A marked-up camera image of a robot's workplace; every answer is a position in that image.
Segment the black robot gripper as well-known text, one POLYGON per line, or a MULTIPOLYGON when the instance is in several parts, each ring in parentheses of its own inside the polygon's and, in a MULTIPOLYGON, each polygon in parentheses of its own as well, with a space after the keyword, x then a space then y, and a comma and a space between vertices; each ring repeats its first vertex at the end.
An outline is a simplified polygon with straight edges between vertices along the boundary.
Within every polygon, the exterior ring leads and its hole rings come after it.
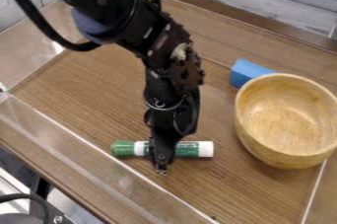
POLYGON ((148 107, 144 121, 150 129, 148 159, 157 173, 165 174, 177 142, 197 129, 200 90, 178 95, 168 83, 146 84, 144 101, 148 107))

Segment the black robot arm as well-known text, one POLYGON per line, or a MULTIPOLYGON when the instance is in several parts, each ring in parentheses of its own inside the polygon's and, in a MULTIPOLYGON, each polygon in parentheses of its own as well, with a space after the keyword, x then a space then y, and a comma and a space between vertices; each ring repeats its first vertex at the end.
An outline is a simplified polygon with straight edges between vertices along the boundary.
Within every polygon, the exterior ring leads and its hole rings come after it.
POLYGON ((205 72, 190 34, 162 10, 161 0, 63 2, 72 7, 83 36, 96 44, 119 44, 144 63, 148 159, 162 173, 173 162, 177 142, 197 128, 205 72))

